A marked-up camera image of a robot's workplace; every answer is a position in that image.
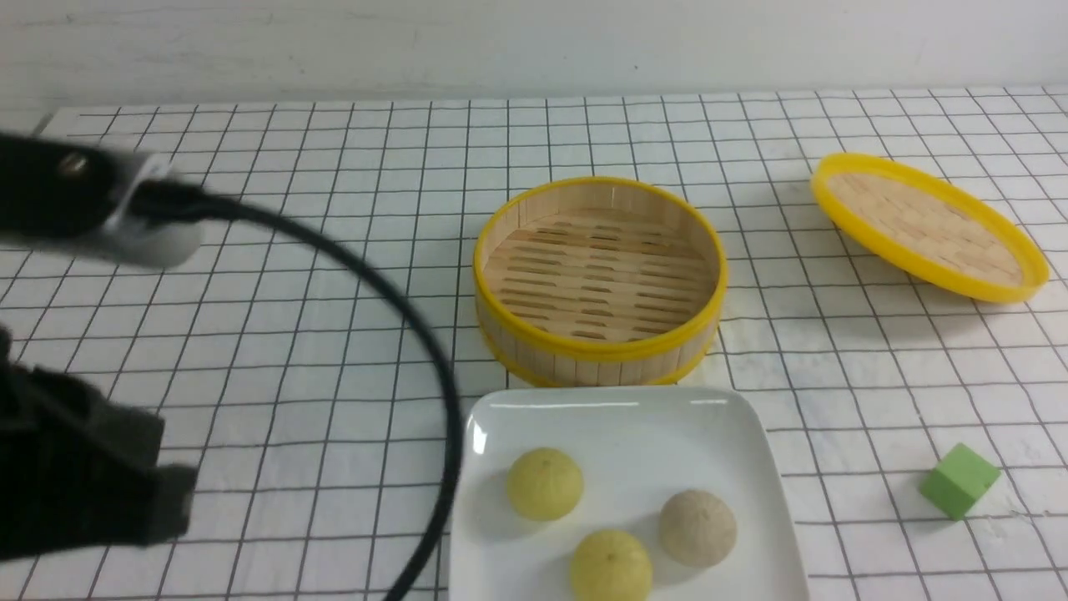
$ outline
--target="white wall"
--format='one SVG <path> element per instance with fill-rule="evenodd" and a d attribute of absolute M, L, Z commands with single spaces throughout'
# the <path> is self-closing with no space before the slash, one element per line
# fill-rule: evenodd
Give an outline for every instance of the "white wall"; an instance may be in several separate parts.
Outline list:
<path fill-rule="evenodd" d="M 1068 80 L 1066 0 L 0 0 L 0 107 Z"/>

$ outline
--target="bamboo steamer lid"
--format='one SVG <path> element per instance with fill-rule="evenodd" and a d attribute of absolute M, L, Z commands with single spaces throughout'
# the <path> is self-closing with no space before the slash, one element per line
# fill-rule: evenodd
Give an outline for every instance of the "bamboo steamer lid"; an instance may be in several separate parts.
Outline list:
<path fill-rule="evenodd" d="M 1041 251 L 980 200 L 922 171 L 859 154 L 826 157 L 816 200 L 858 242 L 901 269 L 964 296 L 1017 303 L 1047 280 Z"/>

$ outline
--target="screw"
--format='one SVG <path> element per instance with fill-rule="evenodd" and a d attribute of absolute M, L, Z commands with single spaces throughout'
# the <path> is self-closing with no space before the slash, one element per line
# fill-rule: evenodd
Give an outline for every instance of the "screw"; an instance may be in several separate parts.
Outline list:
<path fill-rule="evenodd" d="M 76 177 L 81 175 L 87 167 L 89 167 L 89 159 L 85 158 L 85 155 L 73 152 L 60 161 L 60 175 Z"/>

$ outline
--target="black grid line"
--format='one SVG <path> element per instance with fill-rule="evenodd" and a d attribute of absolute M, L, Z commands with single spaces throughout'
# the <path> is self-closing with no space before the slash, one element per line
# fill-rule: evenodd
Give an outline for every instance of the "black grid line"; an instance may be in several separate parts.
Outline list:
<path fill-rule="evenodd" d="M 799 463 L 792 458 L 779 457 L 783 478 L 787 481 L 816 478 L 812 492 L 803 493 L 815 495 L 813 499 L 791 497 L 790 502 L 822 505 L 826 511 L 799 519 L 797 523 L 827 533 L 828 544 L 833 543 L 826 528 L 833 528 L 838 549 L 827 552 L 841 554 L 844 562 L 837 564 L 844 567 L 831 570 L 841 569 L 843 573 L 823 573 L 829 570 L 818 569 L 819 563 L 811 564 L 814 568 L 810 578 L 821 582 L 848 580 L 852 592 L 843 591 L 845 598 L 866 601 L 866 589 L 858 583 L 871 578 L 909 576 L 917 585 L 915 590 L 922 587 L 930 596 L 927 589 L 930 576 L 987 574 L 984 580 L 989 580 L 990 592 L 1001 599 L 1003 591 L 994 574 L 1053 572 L 1065 587 L 1065 575 L 1057 572 L 1065 566 L 1055 566 L 1055 560 L 1061 558 L 1053 555 L 1055 550 L 1041 528 L 1043 520 L 1068 518 L 1068 507 L 1055 501 L 1046 501 L 1041 507 L 1027 503 L 1037 499 L 1035 495 L 1054 494 L 1057 489 L 1052 487 L 1058 486 L 1054 476 L 1063 478 L 1068 471 L 1066 441 L 1057 438 L 1068 425 L 1068 417 L 1054 405 L 1056 395 L 1068 392 L 1068 355 L 1057 348 L 1061 333 L 1048 326 L 1062 314 L 1068 314 L 1068 297 L 1062 294 L 1068 290 L 1065 275 L 1054 269 L 1049 292 L 1019 307 L 999 309 L 959 300 L 944 302 L 941 297 L 928 294 L 931 291 L 929 285 L 886 271 L 878 258 L 835 230 L 828 220 L 815 219 L 820 215 L 818 208 L 811 195 L 801 190 L 824 148 L 834 144 L 870 148 L 870 152 L 928 169 L 936 175 L 949 175 L 947 178 L 952 183 L 987 190 L 983 194 L 991 199 L 991 206 L 1015 216 L 1025 228 L 1059 226 L 1068 233 L 1065 213 L 1068 199 L 1058 195 L 1061 184 L 1043 178 L 1031 168 L 1033 163 L 1046 169 L 1054 164 L 1053 169 L 1058 170 L 1055 161 L 1065 159 L 1064 153 L 1057 156 L 1054 152 L 1054 156 L 1049 156 L 1051 152 L 1047 147 L 1057 151 L 1068 133 L 1059 130 L 1065 128 L 1062 125 L 1047 126 L 1063 124 L 1058 115 L 1064 113 L 1055 110 L 1058 98 L 1054 97 L 1062 90 L 1038 86 L 824 90 L 461 102 L 98 107 L 64 109 L 74 113 L 68 115 L 74 116 L 73 129 L 59 133 L 92 143 L 158 147 L 176 164 L 190 167 L 188 177 L 209 186 L 218 184 L 220 189 L 238 195 L 244 202 L 280 210 L 312 226 L 329 228 L 331 235 L 356 250 L 363 249 L 372 255 L 384 251 L 386 254 L 379 255 L 386 256 L 390 266 L 382 269 L 383 273 L 410 290 L 417 303 L 431 312 L 437 334 L 452 336 L 452 341 L 446 341 L 446 348 L 453 358 L 459 358 L 455 363 L 461 374 L 472 369 L 472 374 L 486 375 L 484 381 L 460 382 L 468 389 L 465 391 L 467 402 L 492 389 L 522 385 L 504 375 L 489 359 L 480 347 L 481 337 L 475 332 L 477 325 L 468 281 L 472 263 L 469 254 L 481 223 L 507 195 L 536 184 L 531 180 L 528 169 L 545 170 L 549 179 L 582 172 L 629 174 L 632 170 L 638 177 L 643 173 L 664 173 L 659 176 L 663 180 L 657 180 L 657 176 L 645 180 L 685 195 L 688 202 L 709 216 L 728 246 L 735 280 L 729 289 L 733 294 L 727 295 L 722 326 L 731 333 L 709 354 L 710 362 L 723 366 L 722 374 L 727 381 L 713 384 L 753 395 L 761 418 L 769 418 L 767 431 L 773 441 L 780 437 L 798 437 L 790 440 L 801 444 L 799 437 L 804 437 L 807 450 L 800 450 L 801 447 L 795 450 L 808 454 L 812 462 Z M 1063 107 L 1063 98 L 1059 99 Z M 516 115 L 520 115 L 516 109 L 532 115 L 544 111 L 545 123 L 516 123 Z M 622 120 L 615 116 L 621 112 Z M 687 118 L 673 118 L 673 115 Z M 500 117 L 501 121 L 492 124 L 477 121 L 485 117 Z M 682 144 L 693 138 L 697 128 L 707 129 L 710 135 L 708 144 L 714 148 L 714 160 L 680 155 Z M 1019 136 L 1012 135 L 1032 129 L 1033 143 L 1024 143 L 1026 140 L 1021 141 Z M 540 141 L 543 131 L 545 139 Z M 600 137 L 606 133 L 615 139 Z M 473 144 L 475 138 L 483 143 Z M 431 144 L 435 153 L 441 153 L 436 156 L 447 157 L 449 162 L 431 163 Z M 474 158 L 475 148 L 483 153 L 478 155 L 480 161 Z M 316 156 L 309 154 L 319 151 L 325 152 Z M 583 152 L 585 156 L 577 159 Z M 630 153 L 629 161 L 623 160 L 625 152 Z M 419 153 L 421 156 L 414 162 L 390 162 L 387 158 L 407 161 Z M 532 161 L 532 153 L 539 154 L 540 158 Z M 528 156 L 518 160 L 519 154 Z M 321 162 L 328 155 L 333 162 Z M 375 157 L 374 162 L 368 163 L 371 156 Z M 304 162 L 303 157 L 318 162 Z M 976 161 L 976 170 L 960 167 Z M 1009 162 L 1023 164 L 1019 173 L 1021 179 L 993 174 L 994 165 L 998 172 L 1008 172 L 1004 165 Z M 1051 181 L 1054 187 L 1047 186 Z M 242 499 L 248 500 L 238 518 L 242 520 L 241 535 L 213 536 L 202 529 L 195 538 L 175 541 L 168 550 L 161 571 L 148 574 L 154 588 L 143 595 L 116 596 L 98 590 L 100 574 L 105 570 L 110 573 L 115 567 L 111 564 L 120 559 L 110 559 L 107 551 L 93 556 L 94 564 L 78 572 L 89 579 L 79 584 L 84 585 L 89 598 L 160 601 L 205 596 L 244 598 L 254 595 L 251 589 L 256 590 L 255 595 L 284 597 L 344 594 L 367 598 L 382 592 L 378 581 L 388 576 L 391 570 L 400 568 L 390 565 L 392 558 L 376 551 L 387 543 L 379 545 L 375 541 L 389 540 L 390 544 L 395 544 L 413 539 L 425 525 L 426 516 L 406 516 L 399 527 L 393 523 L 383 532 L 379 521 L 383 511 L 392 509 L 383 506 L 386 495 L 407 494 L 437 486 L 428 469 L 420 463 L 434 458 L 411 455 L 414 453 L 411 449 L 423 448 L 420 445 L 430 448 L 443 442 L 439 430 L 428 429 L 440 417 L 421 413 L 427 408 L 437 409 L 433 404 L 435 384 L 428 378 L 429 364 L 405 350 L 411 347 L 411 341 L 404 325 L 384 318 L 368 320 L 366 316 L 380 314 L 363 314 L 372 311 L 376 303 L 380 305 L 376 295 L 358 282 L 342 283 L 348 276 L 344 270 L 325 264 L 315 254 L 311 254 L 311 258 L 299 257 L 296 242 L 276 239 L 278 237 L 253 235 L 230 225 L 213 228 L 195 264 L 166 273 L 128 267 L 87 268 L 78 260 L 42 262 L 35 253 L 0 247 L 0 264 L 3 265 L 0 276 L 6 284 L 0 294 L 0 319 L 16 327 L 19 333 L 13 349 L 16 357 L 29 358 L 32 352 L 35 361 L 45 365 L 66 368 L 72 374 L 103 383 L 105 391 L 121 394 L 120 400 L 166 412 L 170 417 L 168 433 L 173 432 L 173 438 L 164 442 L 163 456 L 190 458 L 201 465 L 202 474 L 204 471 L 211 473 L 199 487 L 197 496 L 244 495 Z M 424 266 L 426 263 L 417 260 L 419 242 L 434 240 L 439 243 L 455 240 L 455 263 L 451 254 L 435 260 L 435 266 Z M 287 262 L 290 259 L 299 263 Z M 827 269 L 831 264 L 844 265 L 846 274 L 828 278 Z M 189 284 L 189 289 L 175 291 L 175 285 L 185 284 Z M 104 291 L 97 296 L 96 290 L 100 288 Z M 124 296 L 126 290 L 136 291 Z M 148 310 L 159 313 L 150 316 Z M 97 318 L 106 312 L 128 312 L 124 315 L 137 316 L 137 323 L 116 330 L 114 320 Z M 304 318 L 311 312 L 320 314 L 312 316 L 315 323 L 305 328 Z M 1006 312 L 1019 316 L 1015 319 L 1025 317 L 1035 322 L 1037 338 L 1004 341 L 994 336 L 995 332 L 1001 332 L 998 321 L 1003 318 L 999 314 Z M 166 316 L 180 318 L 176 318 L 175 326 L 160 326 L 160 319 Z M 233 319 L 227 322 L 225 316 Z M 954 323 L 967 319 L 974 332 L 951 341 L 951 334 L 961 334 L 944 333 L 940 329 L 948 323 L 943 320 L 951 318 L 958 320 Z M 182 321 L 186 319 L 188 328 Z M 921 338 L 902 338 L 902 333 L 895 330 L 902 325 L 922 327 L 923 330 L 916 332 L 927 334 Z M 747 333 L 750 332 L 767 334 L 756 338 L 749 337 Z M 799 345 L 799 332 L 815 333 L 822 343 Z M 334 342 L 330 345 L 337 345 L 340 355 L 297 357 L 298 335 L 311 333 L 321 335 L 321 341 Z M 859 339 L 860 345 L 855 341 L 838 339 L 841 335 L 866 337 L 868 333 L 871 338 Z M 161 353 L 177 354 L 173 360 L 172 355 L 161 354 L 147 363 L 135 362 L 142 359 L 135 357 L 138 352 L 135 345 L 146 341 L 156 345 L 153 348 L 166 350 Z M 351 350 L 359 348 L 361 341 L 395 344 L 395 357 L 368 352 L 351 359 Z M 278 345 L 280 349 L 276 353 L 257 354 L 253 360 L 238 361 L 238 353 L 245 352 L 242 344 L 252 342 Z M 123 357 L 115 358 L 119 367 L 105 363 L 96 364 L 101 367 L 95 369 L 93 364 L 81 364 L 78 357 L 84 345 L 122 348 Z M 43 349 L 54 350 L 54 357 L 43 354 Z M 955 363 L 955 353 L 963 351 L 988 353 L 991 361 L 1000 358 L 996 361 L 1004 364 L 1004 375 L 983 378 L 981 382 L 964 381 Z M 944 364 L 944 369 L 938 368 L 933 376 L 916 373 L 914 365 L 902 363 L 921 357 L 914 353 L 944 358 L 939 364 Z M 1048 375 L 1035 374 L 1035 370 L 1022 373 L 1009 361 L 1030 358 L 1045 358 L 1056 366 L 1051 368 L 1055 371 Z M 847 365 L 847 360 L 855 363 Z M 790 371 L 798 363 L 817 361 L 827 362 L 826 374 L 836 373 L 841 377 L 824 382 Z M 850 370 L 857 365 L 874 365 L 875 362 L 888 366 L 890 373 L 885 378 L 875 379 L 862 374 L 857 379 Z M 104 369 L 103 365 L 108 365 L 109 369 Z M 289 375 L 329 376 L 323 385 L 305 382 L 302 384 L 305 389 L 286 389 L 283 394 L 282 388 L 289 386 Z M 354 382 L 370 392 L 355 391 Z M 1001 410 L 993 417 L 980 413 L 976 401 L 980 395 L 989 409 L 991 396 L 1002 394 L 1007 388 L 1011 388 L 1015 398 L 1019 399 L 1014 402 L 1021 404 L 1021 413 Z M 878 412 L 868 414 L 875 410 L 869 405 L 862 405 L 862 399 L 883 398 L 878 395 L 884 394 L 895 399 L 899 396 L 900 402 L 906 404 L 906 408 L 897 411 L 911 416 L 907 422 L 896 423 Z M 771 398 L 767 395 L 780 395 L 789 402 L 782 407 L 765 402 Z M 822 395 L 849 400 L 852 407 L 844 406 L 843 411 L 855 416 L 848 421 L 817 420 L 807 404 L 808 399 Z M 943 398 L 963 405 L 943 407 L 939 405 Z M 300 430 L 285 440 L 274 440 L 273 430 L 282 428 L 276 420 L 283 412 L 285 415 L 293 412 L 315 415 L 314 428 Z M 360 416 L 360 422 L 345 422 L 343 414 L 346 413 Z M 255 424 L 250 420 L 249 424 L 234 426 L 234 416 L 240 415 L 269 416 L 269 420 Z M 1017 430 L 1007 434 L 1008 430 L 996 431 L 998 428 Z M 995 431 L 1001 437 L 1011 438 L 1019 436 L 1018 432 L 1030 431 L 1024 429 L 1041 434 L 1045 440 L 1036 444 L 1047 449 L 1043 455 L 1006 454 L 998 446 L 1003 439 L 991 433 Z M 227 437 L 234 432 L 237 438 Z M 866 448 L 839 453 L 852 450 L 865 457 L 870 454 L 874 462 L 868 462 L 863 470 L 846 471 L 834 464 L 821 464 L 826 459 L 821 454 L 829 452 L 817 448 L 815 440 L 826 441 L 828 437 L 839 436 L 863 437 L 859 440 L 865 441 L 862 446 Z M 892 483 L 921 477 L 924 466 L 892 461 L 893 456 L 880 455 L 884 450 L 880 444 L 911 441 L 917 436 L 915 440 L 925 441 L 923 453 L 934 457 L 938 457 L 940 445 L 947 441 L 976 440 L 978 444 L 989 445 L 991 457 L 988 459 L 1006 472 L 1005 487 L 1012 495 L 1009 506 L 990 506 L 970 516 L 963 524 L 948 526 L 965 528 L 969 536 L 963 540 L 970 540 L 969 544 L 978 553 L 978 569 L 946 571 L 936 565 L 925 565 L 927 556 L 921 554 L 925 550 L 917 547 L 925 544 L 924 541 L 906 529 L 906 525 L 933 526 L 944 521 L 916 517 L 912 515 L 913 508 L 907 515 L 905 501 L 899 497 L 901 491 L 892 487 Z M 314 469 L 310 468 L 310 478 L 267 481 L 264 472 L 268 453 L 304 453 L 309 448 L 315 449 L 318 460 Z M 235 463 L 220 464 L 219 457 L 233 457 Z M 394 459 L 400 462 L 396 469 L 404 472 L 404 478 L 388 478 L 388 457 L 391 458 L 391 471 Z M 239 458 L 254 458 L 246 466 L 250 472 L 240 472 L 246 470 L 241 468 L 246 464 L 240 463 L 244 460 Z M 371 462 L 375 477 L 339 478 L 337 469 L 344 465 L 339 462 L 351 458 Z M 1045 475 L 1051 477 L 1049 485 L 1042 484 Z M 880 508 L 878 513 L 865 508 L 837 512 L 827 479 L 849 483 L 854 477 L 881 480 L 884 491 L 876 494 L 886 497 L 888 507 Z M 320 507 L 319 494 L 324 491 L 372 495 L 373 509 L 363 510 L 367 512 L 366 523 L 371 524 L 368 531 L 325 536 L 313 531 L 316 513 L 327 510 Z M 292 536 L 274 536 L 250 528 L 252 501 L 257 495 L 290 493 L 311 499 L 307 523 L 300 522 Z M 395 522 L 396 519 L 391 515 L 391 520 Z M 989 551 L 985 547 L 988 543 L 980 540 L 979 529 L 988 522 L 1009 525 L 1017 520 L 1030 522 L 1027 527 L 1033 528 L 1038 541 L 1034 544 L 1041 544 L 1040 550 L 1032 550 L 1037 553 L 1033 559 L 1037 564 L 1006 567 L 984 553 Z M 894 524 L 900 528 L 902 553 L 907 547 L 911 564 L 876 563 L 873 567 L 867 562 L 864 565 L 864 554 L 870 559 L 871 550 L 851 548 L 857 543 L 852 538 L 847 541 L 842 529 L 845 527 L 855 534 L 861 532 L 857 528 L 893 528 Z M 316 587 L 305 581 L 305 571 L 314 567 L 309 566 L 314 562 L 309 550 L 317 540 L 352 540 L 367 545 L 362 587 L 308 590 L 309 586 Z M 239 589 L 249 584 L 236 586 L 234 582 L 245 542 L 297 545 L 299 553 L 293 556 L 299 557 L 299 564 L 280 567 L 293 580 L 279 581 L 281 584 L 273 585 L 270 590 L 251 583 L 248 594 L 240 592 Z M 232 563 L 219 567 L 226 571 L 221 584 L 209 582 L 197 594 L 186 594 L 192 589 L 168 585 L 169 579 L 190 578 L 189 562 L 176 563 L 175 559 L 175 553 L 186 544 L 218 545 L 232 553 L 229 559 Z M 1009 540 L 1006 544 L 1028 543 Z M 973 552 L 963 547 L 954 549 Z M 439 545 L 430 564 L 433 568 L 427 568 L 427 572 L 434 569 L 433 578 L 427 578 L 429 573 L 424 574 L 425 581 L 421 582 L 428 585 L 417 587 L 417 590 L 433 595 L 435 599 L 443 596 L 446 587 L 442 570 L 449 569 L 444 555 Z M 905 571 L 880 569 L 879 566 Z M 48 596 L 49 587 L 42 581 L 44 574 L 34 581 L 38 571 L 40 560 L 36 560 L 20 583 L 19 599 L 26 598 L 28 591 L 45 597 L 45 601 L 67 598 L 66 595 Z M 207 571 L 210 573 L 205 578 L 210 581 L 218 570 Z M 1068 588 L 1064 591 L 1068 598 Z"/>

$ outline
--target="bamboo steamer basket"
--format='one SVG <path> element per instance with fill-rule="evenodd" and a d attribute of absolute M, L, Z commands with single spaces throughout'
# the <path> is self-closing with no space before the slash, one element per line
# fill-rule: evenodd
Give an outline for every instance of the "bamboo steamer basket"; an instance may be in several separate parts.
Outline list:
<path fill-rule="evenodd" d="M 519 194 L 474 249 L 486 345 L 536 386 L 671 384 L 716 337 L 727 263 L 684 200 L 615 177 Z"/>

